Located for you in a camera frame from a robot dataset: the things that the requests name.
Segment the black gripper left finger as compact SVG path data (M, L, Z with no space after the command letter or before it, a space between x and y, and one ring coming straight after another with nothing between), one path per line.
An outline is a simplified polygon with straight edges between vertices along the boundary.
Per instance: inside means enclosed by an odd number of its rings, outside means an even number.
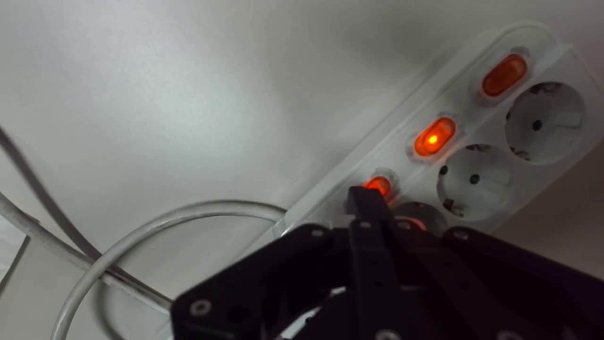
M401 340L396 270L382 240L382 196L352 187L345 228L301 225L194 285L171 304L175 340L273 340L314 317L294 340Z

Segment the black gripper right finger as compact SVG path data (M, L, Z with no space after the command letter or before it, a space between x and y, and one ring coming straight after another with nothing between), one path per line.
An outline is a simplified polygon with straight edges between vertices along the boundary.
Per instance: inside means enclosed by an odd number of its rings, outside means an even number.
M413 219L396 247L469 340L604 340L604 281L467 227L433 236Z

